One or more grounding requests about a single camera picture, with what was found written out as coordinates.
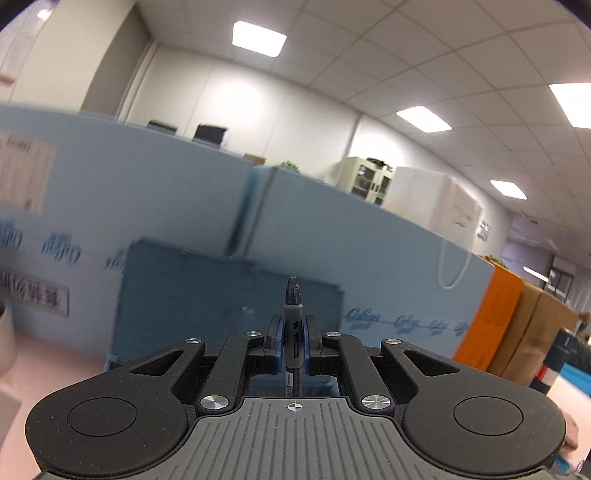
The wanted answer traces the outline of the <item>black grey pen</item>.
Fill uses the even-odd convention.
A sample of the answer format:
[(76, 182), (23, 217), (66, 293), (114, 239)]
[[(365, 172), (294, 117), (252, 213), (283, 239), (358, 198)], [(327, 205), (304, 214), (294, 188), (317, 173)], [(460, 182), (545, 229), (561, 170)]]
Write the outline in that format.
[(297, 276), (291, 275), (287, 280), (284, 295), (284, 365), (287, 372), (287, 396), (301, 396), (301, 376), (304, 371), (303, 328), (304, 308), (301, 304), (301, 288)]

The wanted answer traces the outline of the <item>orange board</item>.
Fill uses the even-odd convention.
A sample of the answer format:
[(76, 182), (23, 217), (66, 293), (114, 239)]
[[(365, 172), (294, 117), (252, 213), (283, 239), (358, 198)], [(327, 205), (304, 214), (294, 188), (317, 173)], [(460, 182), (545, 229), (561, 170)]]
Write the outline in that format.
[(524, 281), (489, 261), (493, 275), (477, 314), (453, 360), (486, 371), (491, 364), (520, 300)]

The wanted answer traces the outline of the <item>navy striped box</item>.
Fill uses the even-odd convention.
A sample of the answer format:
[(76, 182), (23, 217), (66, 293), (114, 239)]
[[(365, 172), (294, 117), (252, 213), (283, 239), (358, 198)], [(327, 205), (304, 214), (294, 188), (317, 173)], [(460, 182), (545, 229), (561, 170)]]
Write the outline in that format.
[(574, 327), (545, 327), (536, 347), (544, 354), (529, 386), (547, 395), (559, 376), (590, 396), (590, 313)]

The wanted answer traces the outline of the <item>brown cardboard box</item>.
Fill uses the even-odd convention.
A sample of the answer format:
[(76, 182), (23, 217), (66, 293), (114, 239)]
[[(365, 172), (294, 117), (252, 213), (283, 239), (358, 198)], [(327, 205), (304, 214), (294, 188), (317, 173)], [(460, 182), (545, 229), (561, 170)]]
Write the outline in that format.
[(578, 313), (563, 302), (526, 283), (487, 372), (529, 386), (558, 331), (573, 331), (578, 320)]

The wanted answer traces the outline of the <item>blue storage box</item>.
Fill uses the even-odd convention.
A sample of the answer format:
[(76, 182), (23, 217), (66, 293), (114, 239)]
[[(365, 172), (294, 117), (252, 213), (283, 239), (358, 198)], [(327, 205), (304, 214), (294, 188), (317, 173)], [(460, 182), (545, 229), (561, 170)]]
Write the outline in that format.
[(249, 261), (136, 241), (123, 269), (110, 365), (189, 337), (214, 351), (239, 333), (266, 332), (271, 318), (283, 313), (287, 280)]

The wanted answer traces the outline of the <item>light blue foam board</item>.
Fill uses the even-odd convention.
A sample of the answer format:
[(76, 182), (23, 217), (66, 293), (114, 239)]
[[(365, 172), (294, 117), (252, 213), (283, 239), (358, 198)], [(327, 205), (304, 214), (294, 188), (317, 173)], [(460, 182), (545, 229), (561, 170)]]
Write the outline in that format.
[(402, 217), (310, 177), (256, 167), (238, 251), (263, 266), (338, 285), (339, 327), (377, 346), (399, 338), (451, 358), (493, 266)]
[(221, 254), (252, 165), (95, 116), (1, 108), (1, 293), (16, 326), (103, 356), (130, 245)]

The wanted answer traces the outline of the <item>white paper bag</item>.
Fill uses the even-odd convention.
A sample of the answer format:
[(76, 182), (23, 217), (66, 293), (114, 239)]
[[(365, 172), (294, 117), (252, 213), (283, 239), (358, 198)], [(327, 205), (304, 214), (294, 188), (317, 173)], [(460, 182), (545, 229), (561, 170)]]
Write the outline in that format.
[[(383, 207), (441, 237), (436, 277), (444, 290), (456, 288), (471, 263), (476, 231), (483, 209), (455, 178), (435, 171), (399, 167)], [(455, 276), (444, 277), (447, 246), (466, 251), (466, 259)]]

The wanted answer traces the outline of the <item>white cabinet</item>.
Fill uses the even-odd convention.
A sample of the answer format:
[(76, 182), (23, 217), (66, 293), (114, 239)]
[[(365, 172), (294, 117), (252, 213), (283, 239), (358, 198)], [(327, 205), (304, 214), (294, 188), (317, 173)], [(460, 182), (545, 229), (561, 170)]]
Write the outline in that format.
[(348, 157), (342, 160), (337, 187), (363, 201), (382, 206), (394, 169), (382, 160)]

